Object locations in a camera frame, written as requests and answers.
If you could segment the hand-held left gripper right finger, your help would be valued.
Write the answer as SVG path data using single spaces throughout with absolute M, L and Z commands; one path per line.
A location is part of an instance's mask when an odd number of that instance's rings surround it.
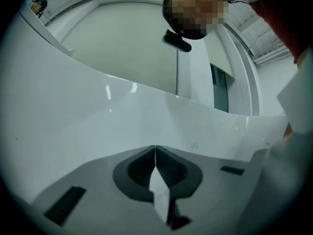
M 167 225 L 155 235 L 241 235 L 255 181 L 248 162 L 156 146 L 156 167 L 169 188 Z

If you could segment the person's red shirt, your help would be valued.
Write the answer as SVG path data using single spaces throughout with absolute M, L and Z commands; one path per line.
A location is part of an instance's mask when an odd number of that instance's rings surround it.
M 294 63 L 313 47 L 313 0 L 246 0 L 289 49 Z

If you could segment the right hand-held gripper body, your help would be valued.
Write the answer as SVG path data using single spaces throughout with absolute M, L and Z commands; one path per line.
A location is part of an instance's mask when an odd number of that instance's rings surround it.
M 277 98 L 292 133 L 254 153 L 244 173 L 252 192 L 238 235 L 313 234 L 313 47 Z

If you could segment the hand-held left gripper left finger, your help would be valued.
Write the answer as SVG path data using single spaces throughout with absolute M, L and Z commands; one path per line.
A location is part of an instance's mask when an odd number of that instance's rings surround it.
M 33 207 L 69 235 L 170 235 L 149 190 L 155 147 L 87 162 L 43 190 Z

